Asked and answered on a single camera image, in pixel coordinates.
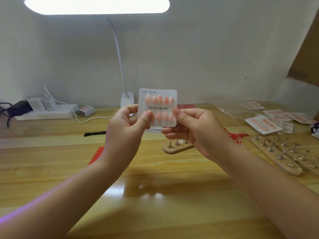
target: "forearm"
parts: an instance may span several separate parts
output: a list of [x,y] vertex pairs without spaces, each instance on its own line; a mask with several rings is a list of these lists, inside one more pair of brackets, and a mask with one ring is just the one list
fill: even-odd
[[218,164],[287,238],[317,237],[318,194],[237,144]]
[[121,171],[97,160],[0,221],[1,238],[63,238]]

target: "hand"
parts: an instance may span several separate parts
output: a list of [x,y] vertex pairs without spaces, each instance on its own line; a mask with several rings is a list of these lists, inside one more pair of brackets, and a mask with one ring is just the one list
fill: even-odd
[[153,112],[130,117],[130,113],[138,111],[138,104],[128,105],[111,118],[106,129],[105,146],[98,160],[105,161],[107,166],[119,169],[122,173],[135,157],[141,144],[142,135],[153,119]]
[[223,156],[224,149],[234,144],[211,111],[174,108],[173,115],[177,120],[176,127],[166,127],[162,133],[168,139],[184,139],[191,142],[209,160]]

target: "desk surface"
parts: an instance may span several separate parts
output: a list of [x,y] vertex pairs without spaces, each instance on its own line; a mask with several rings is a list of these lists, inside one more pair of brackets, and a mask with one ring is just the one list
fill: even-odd
[[[283,109],[260,102],[267,110]],[[234,122],[213,105],[230,132]],[[110,116],[115,108],[97,109]],[[70,120],[11,121],[0,117],[0,216],[28,203],[77,173],[103,146],[104,136],[83,137],[106,129],[109,119],[78,124]],[[310,141],[305,148],[319,152],[309,126],[297,124],[297,136]],[[240,130],[255,134],[245,122]],[[164,135],[145,132],[136,157],[86,215],[70,238],[284,238],[257,205],[215,163],[195,148],[169,155],[162,151]],[[244,140],[246,148],[265,156]],[[319,177],[293,177],[319,192]]]

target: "desk lamp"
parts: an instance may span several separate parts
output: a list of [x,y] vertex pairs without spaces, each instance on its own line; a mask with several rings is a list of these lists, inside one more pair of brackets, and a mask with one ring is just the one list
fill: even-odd
[[[101,15],[163,13],[169,9],[169,0],[25,0],[32,11],[43,15]],[[121,107],[134,104],[132,92],[127,92],[120,48],[115,27],[111,20],[125,92]]]

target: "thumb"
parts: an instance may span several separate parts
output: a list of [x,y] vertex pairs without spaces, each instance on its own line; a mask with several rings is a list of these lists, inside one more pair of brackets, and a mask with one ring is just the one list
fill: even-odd
[[176,120],[179,124],[182,124],[189,129],[192,129],[198,121],[196,118],[187,115],[178,108],[173,109],[173,115],[176,117]]
[[147,112],[142,114],[140,119],[133,125],[133,127],[135,129],[142,130],[144,132],[146,127],[148,127],[150,125],[153,117],[154,117],[153,112],[147,111]]

